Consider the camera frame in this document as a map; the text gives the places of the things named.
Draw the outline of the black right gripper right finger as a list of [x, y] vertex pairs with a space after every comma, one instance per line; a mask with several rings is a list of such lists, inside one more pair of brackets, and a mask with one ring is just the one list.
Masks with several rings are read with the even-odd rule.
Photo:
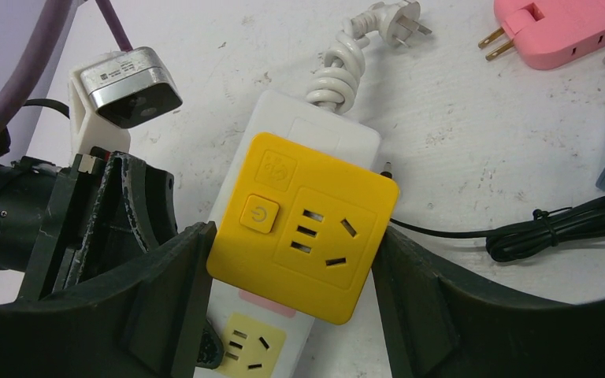
[[605, 377], [605, 299], [516, 291], [395, 228], [372, 271], [394, 377]]

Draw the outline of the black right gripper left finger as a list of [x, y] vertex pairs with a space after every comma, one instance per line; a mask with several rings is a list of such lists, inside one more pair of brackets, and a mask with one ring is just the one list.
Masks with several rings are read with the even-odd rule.
[[216, 234], [197, 223], [83, 283], [0, 305], [0, 377], [193, 376]]

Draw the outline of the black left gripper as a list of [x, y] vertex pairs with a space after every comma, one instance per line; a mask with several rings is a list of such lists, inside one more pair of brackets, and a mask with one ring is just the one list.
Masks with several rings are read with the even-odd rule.
[[172, 173], [120, 151], [77, 154], [56, 176], [17, 297], [37, 301], [177, 234]]

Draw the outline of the white power strip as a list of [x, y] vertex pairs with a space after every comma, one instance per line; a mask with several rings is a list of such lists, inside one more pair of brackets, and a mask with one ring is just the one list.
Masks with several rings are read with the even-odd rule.
[[378, 133], [278, 91], [256, 103], [210, 211], [213, 377], [289, 377], [315, 320], [347, 323], [383, 215], [362, 197]]

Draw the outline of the black charger with cable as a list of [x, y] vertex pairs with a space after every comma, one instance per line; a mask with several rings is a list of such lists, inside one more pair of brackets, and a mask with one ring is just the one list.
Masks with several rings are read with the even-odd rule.
[[445, 239], [484, 239], [484, 246], [497, 262], [530, 258], [561, 243], [605, 237], [605, 196], [579, 206], [554, 211], [533, 210], [532, 220], [496, 229], [471, 232], [444, 232], [392, 219], [406, 230]]

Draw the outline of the yellow cube socket adapter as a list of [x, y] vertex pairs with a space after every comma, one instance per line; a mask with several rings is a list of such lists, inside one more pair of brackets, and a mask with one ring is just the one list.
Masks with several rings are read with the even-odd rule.
[[394, 180], [260, 133], [249, 145], [207, 270], [221, 282], [345, 324], [398, 197]]

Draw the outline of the pink extension socket plug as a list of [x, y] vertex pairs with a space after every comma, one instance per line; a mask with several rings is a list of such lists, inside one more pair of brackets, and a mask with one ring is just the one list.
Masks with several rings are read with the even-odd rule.
[[605, 0], [502, 0], [493, 2], [499, 24], [480, 49], [505, 35], [487, 61], [514, 48], [532, 69], [551, 70], [605, 47]]

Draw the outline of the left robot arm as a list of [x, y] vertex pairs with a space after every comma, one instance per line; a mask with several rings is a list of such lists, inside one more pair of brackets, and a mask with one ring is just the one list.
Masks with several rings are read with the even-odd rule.
[[72, 158], [0, 165], [0, 270], [40, 300], [159, 248], [177, 233], [173, 174], [129, 152], [130, 130], [181, 106], [149, 46], [103, 54], [69, 75]]

